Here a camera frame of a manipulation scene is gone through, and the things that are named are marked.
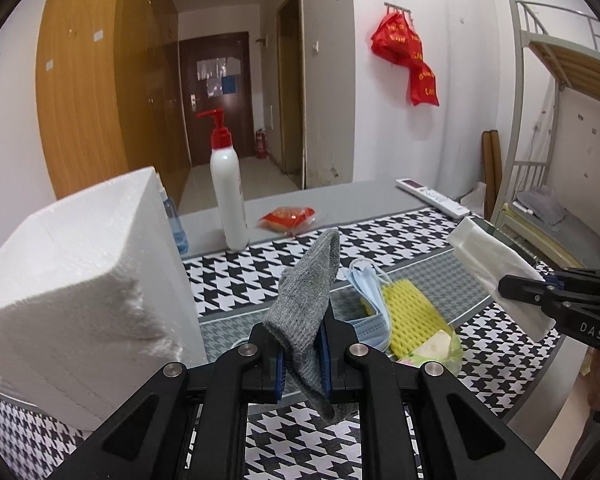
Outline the person's right hand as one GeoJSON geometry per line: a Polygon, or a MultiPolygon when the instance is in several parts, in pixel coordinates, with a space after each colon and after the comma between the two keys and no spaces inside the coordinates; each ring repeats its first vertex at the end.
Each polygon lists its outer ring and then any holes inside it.
{"type": "Polygon", "coordinates": [[[600,350],[588,348],[581,366],[581,375],[588,388],[588,404],[593,411],[600,410],[600,350]]]}

